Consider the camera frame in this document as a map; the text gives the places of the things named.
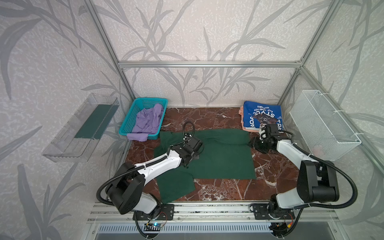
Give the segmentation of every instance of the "purple cloth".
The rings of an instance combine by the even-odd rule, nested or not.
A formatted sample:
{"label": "purple cloth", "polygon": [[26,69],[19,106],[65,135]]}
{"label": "purple cloth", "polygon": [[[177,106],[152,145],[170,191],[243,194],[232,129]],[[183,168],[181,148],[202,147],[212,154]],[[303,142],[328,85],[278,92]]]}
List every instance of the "purple cloth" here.
{"label": "purple cloth", "polygon": [[157,133],[163,110],[163,106],[156,103],[153,108],[143,109],[138,112],[132,133],[127,134],[128,139],[144,142],[149,134]]}

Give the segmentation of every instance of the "marble surface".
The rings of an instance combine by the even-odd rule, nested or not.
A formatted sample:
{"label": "marble surface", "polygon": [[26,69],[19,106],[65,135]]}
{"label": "marble surface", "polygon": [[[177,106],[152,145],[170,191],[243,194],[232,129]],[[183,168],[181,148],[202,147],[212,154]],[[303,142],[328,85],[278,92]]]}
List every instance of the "marble surface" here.
{"label": "marble surface", "polygon": [[[187,120],[195,123],[196,130],[241,128],[238,108],[169,108],[161,130],[181,131]],[[126,161],[148,161],[153,158],[153,149],[159,145],[160,139],[133,141]],[[298,169],[285,156],[280,153],[262,154],[254,149],[251,153],[257,179],[195,179],[196,190],[178,201],[269,200],[272,194],[296,187]],[[144,192],[160,199],[155,179],[144,187]]]}

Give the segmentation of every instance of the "teal plastic basket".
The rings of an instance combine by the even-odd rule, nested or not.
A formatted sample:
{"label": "teal plastic basket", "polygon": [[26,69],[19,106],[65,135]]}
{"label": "teal plastic basket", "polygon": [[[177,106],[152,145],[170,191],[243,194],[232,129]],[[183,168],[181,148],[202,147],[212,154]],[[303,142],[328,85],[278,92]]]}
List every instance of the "teal plastic basket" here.
{"label": "teal plastic basket", "polygon": [[133,127],[136,124],[136,116],[138,112],[140,112],[143,109],[153,108],[156,103],[161,104],[164,108],[164,111],[160,119],[160,126],[159,126],[159,129],[157,130],[157,133],[149,134],[148,139],[150,140],[157,139],[159,136],[161,124],[163,123],[164,115],[166,113],[166,109],[168,105],[168,100],[166,98],[136,98],[133,101],[132,106],[129,109],[129,112],[120,127],[119,134],[126,136],[128,133],[131,133]]}

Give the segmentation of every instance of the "folded blue t-shirt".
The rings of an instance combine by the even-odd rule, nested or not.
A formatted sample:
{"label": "folded blue t-shirt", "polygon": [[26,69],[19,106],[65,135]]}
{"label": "folded blue t-shirt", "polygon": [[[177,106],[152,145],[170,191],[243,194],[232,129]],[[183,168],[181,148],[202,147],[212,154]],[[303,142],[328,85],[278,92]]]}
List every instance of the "folded blue t-shirt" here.
{"label": "folded blue t-shirt", "polygon": [[268,105],[245,101],[243,108],[244,127],[255,127],[258,129],[264,127],[264,125],[268,123],[271,123],[277,124],[279,130],[283,129],[280,105]]}

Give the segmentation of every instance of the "laundry basket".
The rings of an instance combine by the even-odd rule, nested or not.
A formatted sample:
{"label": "laundry basket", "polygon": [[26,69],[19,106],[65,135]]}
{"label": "laundry basket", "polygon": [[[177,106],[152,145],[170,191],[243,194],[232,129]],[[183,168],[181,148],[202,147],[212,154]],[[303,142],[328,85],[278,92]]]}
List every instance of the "laundry basket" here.
{"label": "laundry basket", "polygon": [[138,112],[140,112],[143,109],[153,108],[156,103],[161,104],[164,108],[164,111],[160,119],[160,125],[159,125],[159,129],[157,130],[157,133],[149,134],[148,139],[150,140],[157,139],[159,136],[161,124],[163,123],[164,115],[166,113],[166,108],[168,105],[168,100],[166,98],[136,98],[133,101],[132,106],[129,109],[129,112],[120,127],[119,134],[126,136],[128,133],[131,133],[133,127],[136,124],[136,116]]}
{"label": "laundry basket", "polygon": [[334,161],[361,140],[319,90],[304,90],[290,112],[311,153]]}

